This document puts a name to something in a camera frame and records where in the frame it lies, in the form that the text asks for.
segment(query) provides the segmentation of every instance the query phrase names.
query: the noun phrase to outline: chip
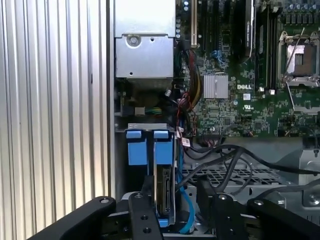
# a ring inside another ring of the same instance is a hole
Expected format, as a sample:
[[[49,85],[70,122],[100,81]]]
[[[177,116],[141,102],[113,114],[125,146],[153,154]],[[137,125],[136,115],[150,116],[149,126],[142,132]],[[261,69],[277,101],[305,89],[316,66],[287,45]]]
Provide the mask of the chip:
[[[261,130],[261,126],[262,126],[261,122],[254,123],[254,129],[255,130]]]
[[[228,126],[231,123],[231,119],[230,118],[225,118],[224,119],[224,125]]]

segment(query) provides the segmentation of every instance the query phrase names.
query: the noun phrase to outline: side panel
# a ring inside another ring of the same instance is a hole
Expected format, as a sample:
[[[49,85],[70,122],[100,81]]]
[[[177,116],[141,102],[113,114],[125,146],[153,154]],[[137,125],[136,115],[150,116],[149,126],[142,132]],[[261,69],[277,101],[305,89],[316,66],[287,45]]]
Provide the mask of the side panel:
[[[115,195],[107,4],[0,0],[0,240]]]

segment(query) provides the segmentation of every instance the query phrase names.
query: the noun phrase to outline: ribbed metal panel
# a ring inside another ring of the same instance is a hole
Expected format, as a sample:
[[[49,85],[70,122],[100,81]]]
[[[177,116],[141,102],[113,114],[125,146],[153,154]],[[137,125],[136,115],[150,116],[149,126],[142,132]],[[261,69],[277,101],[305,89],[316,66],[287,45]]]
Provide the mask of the ribbed metal panel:
[[[110,195],[108,8],[0,3],[0,240],[24,240]]]

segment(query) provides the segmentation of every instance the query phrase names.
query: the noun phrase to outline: motherboard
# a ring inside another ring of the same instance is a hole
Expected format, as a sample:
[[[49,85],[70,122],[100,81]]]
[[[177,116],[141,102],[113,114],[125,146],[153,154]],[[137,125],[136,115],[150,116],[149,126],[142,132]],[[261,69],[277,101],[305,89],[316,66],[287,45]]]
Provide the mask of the motherboard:
[[[176,38],[190,38],[204,86],[190,113],[196,115],[194,136],[226,128],[229,137],[297,137],[310,134],[303,126],[317,130],[318,0],[190,0],[179,1],[177,9]],[[187,90],[187,67],[183,74]]]

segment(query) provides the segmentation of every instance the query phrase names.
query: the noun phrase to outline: cpu socket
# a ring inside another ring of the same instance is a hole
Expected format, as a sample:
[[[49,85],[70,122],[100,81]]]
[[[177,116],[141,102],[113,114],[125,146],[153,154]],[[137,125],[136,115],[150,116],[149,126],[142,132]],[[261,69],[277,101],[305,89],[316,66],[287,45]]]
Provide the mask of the cpu socket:
[[[320,87],[319,36],[313,32],[299,38],[300,35],[289,36],[287,32],[282,32],[278,46],[278,79],[283,85]]]

